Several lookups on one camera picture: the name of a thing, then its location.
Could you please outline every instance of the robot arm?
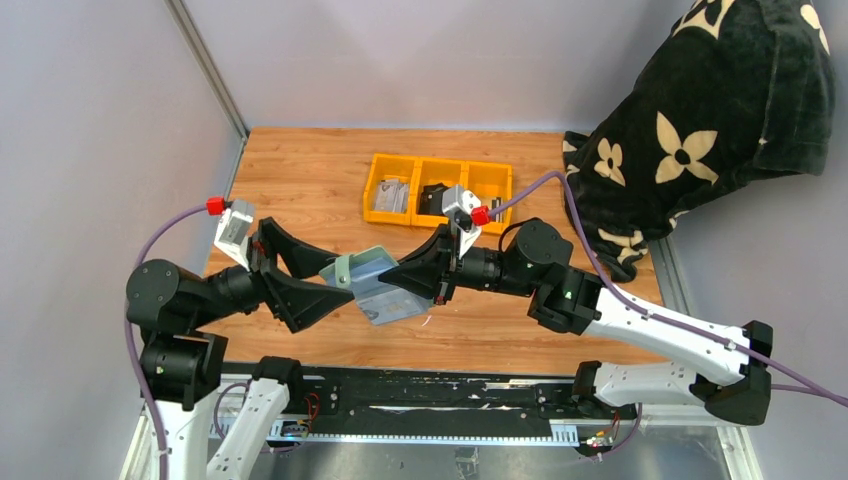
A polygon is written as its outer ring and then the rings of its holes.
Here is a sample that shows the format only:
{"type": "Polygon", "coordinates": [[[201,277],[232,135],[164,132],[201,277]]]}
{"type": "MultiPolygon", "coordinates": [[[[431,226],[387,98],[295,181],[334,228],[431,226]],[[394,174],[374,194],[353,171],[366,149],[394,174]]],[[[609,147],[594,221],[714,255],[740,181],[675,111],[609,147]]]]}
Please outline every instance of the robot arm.
{"type": "Polygon", "coordinates": [[[661,314],[736,345],[771,354],[772,329],[760,322],[744,327],[716,325],[626,294],[648,315],[623,305],[600,278],[569,266],[572,245],[540,219],[520,226],[503,252],[468,246],[479,232],[471,221],[473,194],[455,186],[444,192],[441,225],[380,281],[405,288],[437,304],[456,287],[532,297],[528,316],[559,333],[589,334],[642,347],[671,360],[659,365],[621,367],[586,362],[576,375],[574,393],[605,405],[632,403],[694,404],[716,417],[760,425],[768,410],[771,376],[747,355],[695,333],[651,318],[661,314]]]}
{"type": "MultiPolygon", "coordinates": [[[[639,315],[622,305],[600,278],[569,266],[573,246],[540,219],[524,222],[504,251],[474,247],[480,227],[473,193],[453,187],[443,196],[450,226],[441,225],[424,245],[380,281],[436,304],[457,287],[530,297],[528,316],[558,332],[620,340],[671,361],[619,366],[584,362],[572,393],[599,406],[632,403],[694,404],[724,420],[759,425],[768,410],[771,377],[765,366],[734,349],[639,315]]],[[[166,260],[140,265],[127,282],[127,319],[142,329],[140,363],[162,413],[169,452],[169,478],[204,478],[206,435],[220,385],[227,339],[198,328],[265,303],[293,333],[308,328],[353,299],[348,290],[302,280],[337,255],[301,242],[273,219],[259,222],[250,237],[252,206],[233,202],[224,212],[215,244],[239,265],[206,278],[166,260]],[[281,257],[291,276],[277,268],[281,257]]],[[[737,345],[771,354],[772,330],[710,324],[632,297],[651,313],[720,333],[737,345]]],[[[265,357],[257,366],[245,407],[207,478],[247,478],[271,424],[290,403],[301,402],[302,374],[295,360],[265,357]]]]}

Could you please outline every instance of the gray wall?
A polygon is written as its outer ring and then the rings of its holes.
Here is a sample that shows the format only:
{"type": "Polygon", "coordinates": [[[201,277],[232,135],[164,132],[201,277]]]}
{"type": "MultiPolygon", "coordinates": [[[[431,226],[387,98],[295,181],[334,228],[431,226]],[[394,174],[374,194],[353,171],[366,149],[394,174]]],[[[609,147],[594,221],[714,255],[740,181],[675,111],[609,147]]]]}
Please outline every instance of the gray wall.
{"type": "MultiPolygon", "coordinates": [[[[114,479],[140,400],[139,247],[222,193],[239,141],[162,1],[0,3],[0,471],[114,479]]],[[[213,220],[157,250],[203,267],[213,220]]]]}
{"type": "Polygon", "coordinates": [[[251,126],[594,128],[692,0],[187,0],[251,126]]]}
{"type": "MultiPolygon", "coordinates": [[[[816,7],[840,78],[824,175],[750,185],[681,217],[672,242],[702,318],[770,323],[775,359],[847,395],[848,31],[841,26],[848,4],[816,7]]],[[[846,431],[844,408],[775,392],[766,425],[752,437],[765,478],[835,479],[848,472],[846,431]]]]}

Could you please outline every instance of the yellow plastic bin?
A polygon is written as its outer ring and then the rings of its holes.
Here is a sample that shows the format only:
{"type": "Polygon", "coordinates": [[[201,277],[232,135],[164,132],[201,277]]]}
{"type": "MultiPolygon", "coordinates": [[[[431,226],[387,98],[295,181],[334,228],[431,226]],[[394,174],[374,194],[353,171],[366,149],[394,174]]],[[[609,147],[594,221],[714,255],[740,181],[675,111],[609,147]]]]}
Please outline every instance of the yellow plastic bin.
{"type": "Polygon", "coordinates": [[[439,224],[448,222],[447,217],[418,214],[418,200],[424,192],[424,187],[438,183],[443,183],[446,187],[457,184],[465,186],[468,170],[465,162],[459,160],[420,158],[420,161],[421,175],[418,184],[415,186],[414,193],[413,190],[410,190],[410,194],[414,195],[416,199],[415,210],[412,211],[412,225],[416,227],[438,227],[439,224]]]}
{"type": "Polygon", "coordinates": [[[376,211],[374,210],[374,200],[380,182],[392,178],[396,178],[402,183],[408,183],[410,193],[415,192],[418,189],[420,170],[421,164],[417,157],[384,155],[382,153],[374,155],[374,159],[371,160],[371,171],[368,173],[368,183],[365,185],[365,192],[362,194],[362,211],[365,221],[411,225],[412,212],[418,210],[417,195],[410,195],[405,213],[376,211]]]}
{"type": "MultiPolygon", "coordinates": [[[[492,208],[492,200],[500,198],[501,203],[512,198],[512,165],[491,162],[466,162],[468,177],[463,186],[474,192],[477,198],[492,208]]],[[[483,225],[484,233],[502,233],[512,219],[512,209],[507,210],[499,221],[492,220],[483,225]]]]}
{"type": "MultiPolygon", "coordinates": [[[[483,205],[492,208],[492,199],[502,202],[512,198],[512,165],[504,163],[451,160],[378,153],[371,161],[371,172],[362,194],[362,210],[366,222],[392,223],[418,227],[436,227],[448,219],[437,215],[419,215],[418,199],[425,186],[442,183],[448,187],[460,184],[474,192],[483,205]],[[377,187],[382,180],[397,178],[409,184],[409,198],[404,213],[374,210],[377,187]]],[[[484,233],[500,234],[510,225],[512,210],[500,221],[483,226],[484,233]]]]}

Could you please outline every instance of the wooden work surface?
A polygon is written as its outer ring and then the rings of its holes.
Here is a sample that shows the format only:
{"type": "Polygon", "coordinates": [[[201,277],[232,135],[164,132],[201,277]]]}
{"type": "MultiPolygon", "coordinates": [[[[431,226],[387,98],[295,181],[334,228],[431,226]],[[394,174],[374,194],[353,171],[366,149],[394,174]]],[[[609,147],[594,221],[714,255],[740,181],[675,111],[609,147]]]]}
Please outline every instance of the wooden work surface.
{"type": "MultiPolygon", "coordinates": [[[[383,245],[400,258],[432,231],[368,224],[362,219],[362,192],[377,152],[508,162],[514,167],[514,192],[552,169],[562,169],[559,134],[256,128],[231,198],[252,202],[257,219],[273,216],[289,233],[317,247],[354,253],[383,245]]],[[[533,216],[552,224],[574,243],[573,266],[591,270],[565,216],[558,182],[548,182],[520,203],[513,222],[533,216]]],[[[497,239],[484,234],[476,245],[497,248],[497,239]]],[[[232,264],[214,250],[208,271],[232,264]]],[[[639,275],[626,285],[627,290],[660,303],[650,258],[637,266],[639,275]]],[[[230,339],[227,359],[231,361],[276,355],[313,365],[540,374],[571,374],[586,360],[661,361],[619,342],[550,332],[526,316],[528,302],[523,297],[458,289],[452,302],[430,309],[432,317],[426,325],[427,315],[423,315],[381,327],[372,326],[351,302],[296,335],[263,306],[253,315],[232,316],[206,331],[230,339]]]]}

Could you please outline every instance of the black cloth with white flower pattern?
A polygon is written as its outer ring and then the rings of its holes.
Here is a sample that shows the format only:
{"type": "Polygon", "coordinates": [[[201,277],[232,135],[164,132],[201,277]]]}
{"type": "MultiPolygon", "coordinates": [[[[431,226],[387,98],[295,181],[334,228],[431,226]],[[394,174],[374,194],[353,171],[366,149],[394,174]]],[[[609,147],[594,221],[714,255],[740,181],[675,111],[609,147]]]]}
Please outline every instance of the black cloth with white flower pattern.
{"type": "Polygon", "coordinates": [[[820,175],[833,97],[810,0],[696,1],[618,108],[589,136],[565,134],[583,228],[613,279],[633,280],[647,242],[693,208],[753,180],[820,175]]]}

